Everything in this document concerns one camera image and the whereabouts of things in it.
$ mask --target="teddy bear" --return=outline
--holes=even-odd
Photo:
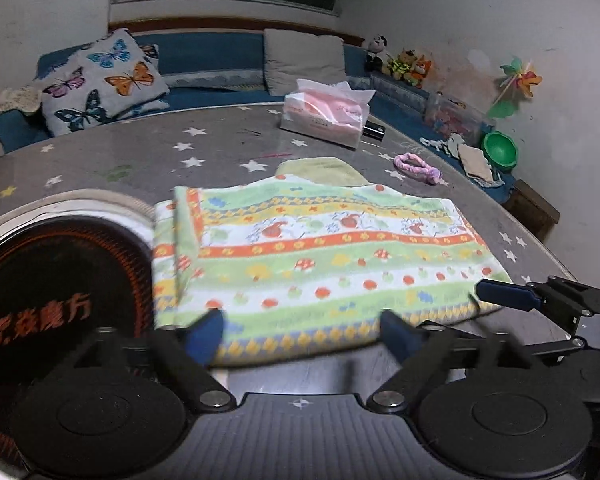
[[[411,70],[404,74],[404,80],[416,88],[422,88],[422,80],[426,78],[431,69],[431,61],[420,56],[411,66]]]
[[[400,79],[404,78],[405,74],[409,73],[415,59],[416,55],[413,50],[403,49],[396,59],[389,60],[389,62],[382,67],[382,73],[400,81]]]
[[[388,60],[386,49],[386,38],[381,34],[373,37],[366,47],[365,72],[382,70]]]

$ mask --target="folded towel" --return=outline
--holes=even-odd
[[[277,175],[177,187],[156,210],[157,324],[183,326],[222,308],[220,365],[366,344],[386,308],[413,324],[465,319],[478,280],[510,282],[451,200],[379,184]]]

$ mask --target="wooden stool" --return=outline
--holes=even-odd
[[[560,212],[524,180],[517,180],[513,192],[502,205],[541,242],[560,220]]]

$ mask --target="butterfly print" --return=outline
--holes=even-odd
[[[152,59],[158,59],[157,45],[140,45],[140,50],[144,52],[145,56],[150,57]]]
[[[45,94],[51,94],[53,97],[62,97],[67,94],[69,90],[74,88],[80,88],[84,85],[84,78],[82,77],[82,67],[77,68],[66,81],[64,79],[57,79],[59,83],[55,83],[51,86],[46,87],[43,92]]]
[[[116,87],[116,92],[123,96],[131,95],[134,87],[140,88],[140,85],[151,86],[154,84],[154,76],[149,72],[149,67],[146,63],[139,61],[134,68],[134,74],[115,75],[104,78],[104,81]]]
[[[98,63],[103,68],[113,68],[113,62],[117,59],[120,61],[129,61],[131,54],[126,49],[126,43],[124,40],[117,40],[113,44],[111,52],[97,52],[96,54],[89,54],[87,59]]]
[[[56,111],[54,115],[65,123],[69,123],[69,129],[72,132],[83,130],[86,124],[91,124],[92,119],[98,123],[103,123],[107,119],[107,112],[100,106],[100,94],[97,90],[92,90],[87,96],[84,111],[64,108]]]

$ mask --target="plastic container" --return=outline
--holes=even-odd
[[[516,143],[501,132],[488,133],[482,141],[482,150],[491,164],[507,173],[518,163]]]
[[[429,95],[424,121],[445,139],[455,133],[474,148],[480,147],[482,136],[495,126],[483,113],[442,92]]]

